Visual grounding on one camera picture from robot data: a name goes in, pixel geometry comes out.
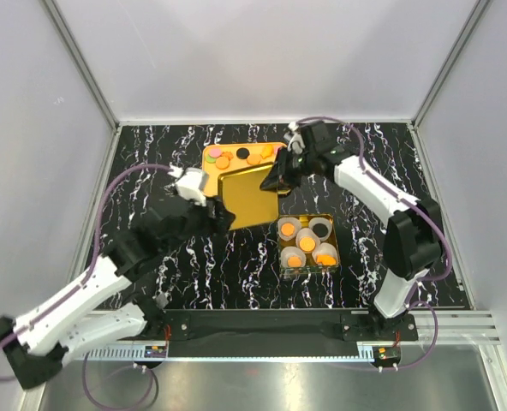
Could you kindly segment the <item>gold square cookie tin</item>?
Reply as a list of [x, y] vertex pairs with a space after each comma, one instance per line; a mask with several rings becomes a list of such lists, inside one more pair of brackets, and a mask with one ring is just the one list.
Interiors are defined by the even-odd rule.
[[284, 215], [281, 217], [295, 217], [300, 220], [301, 222], [301, 228], [308, 227], [309, 221], [313, 217], [325, 217], [328, 218], [332, 223], [332, 232], [330, 237], [326, 241], [320, 241], [320, 243], [330, 243], [336, 250], [337, 250], [337, 256], [338, 256], [338, 263], [334, 266], [322, 266], [322, 265], [316, 265], [313, 261], [312, 253], [305, 253], [307, 262], [304, 267], [301, 268], [283, 268], [281, 266], [281, 260], [280, 260], [280, 254], [283, 248], [285, 247], [296, 247], [295, 244], [295, 238], [290, 241], [283, 241], [277, 232], [277, 245], [278, 245], [278, 261], [279, 261], [279, 270], [280, 275], [282, 277], [299, 277], [299, 276], [308, 276], [313, 274], [332, 274], [335, 272], [341, 264], [341, 258], [339, 256], [338, 252], [338, 246], [337, 246], [337, 236], [336, 236], [336, 230], [334, 226], [333, 217], [330, 214], [301, 214], [301, 215]]

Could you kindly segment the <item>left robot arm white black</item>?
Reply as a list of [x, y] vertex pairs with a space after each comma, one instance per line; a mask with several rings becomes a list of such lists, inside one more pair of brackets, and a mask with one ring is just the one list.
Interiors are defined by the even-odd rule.
[[150, 209], [137, 224], [118, 232], [82, 274], [49, 300], [16, 318], [0, 317], [0, 347], [12, 378], [30, 390], [97, 346], [139, 335], [158, 337], [164, 330], [163, 310], [150, 298], [141, 297], [98, 319], [84, 318], [190, 238], [225, 234], [235, 219], [219, 198], [204, 205], [178, 200], [170, 214]]

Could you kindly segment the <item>orange scalloped cookie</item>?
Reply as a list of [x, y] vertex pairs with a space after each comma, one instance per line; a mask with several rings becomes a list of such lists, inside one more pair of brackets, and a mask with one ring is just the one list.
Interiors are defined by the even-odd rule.
[[295, 226], [292, 223], [283, 223], [280, 227], [282, 237], [292, 237], [295, 233]]

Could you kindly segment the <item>gold tin lid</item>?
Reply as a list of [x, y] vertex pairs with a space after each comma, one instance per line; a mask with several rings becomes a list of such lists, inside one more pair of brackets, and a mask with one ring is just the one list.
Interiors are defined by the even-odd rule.
[[235, 215], [230, 231], [277, 220], [277, 193], [260, 189], [271, 168], [272, 164], [255, 165], [218, 177], [218, 196], [226, 210]]

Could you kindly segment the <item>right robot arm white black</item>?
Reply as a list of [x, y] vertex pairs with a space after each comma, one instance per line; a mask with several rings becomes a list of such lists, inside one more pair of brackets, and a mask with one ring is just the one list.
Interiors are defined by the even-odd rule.
[[387, 339], [396, 333], [408, 308], [414, 286], [435, 263], [450, 256], [437, 201], [419, 200], [378, 173], [364, 159], [364, 138], [353, 150], [332, 138], [324, 117], [292, 122], [285, 135], [287, 145], [277, 152], [263, 191], [291, 191], [304, 177], [323, 176], [352, 193], [385, 226], [383, 257], [387, 272], [373, 297], [365, 322], [371, 334]]

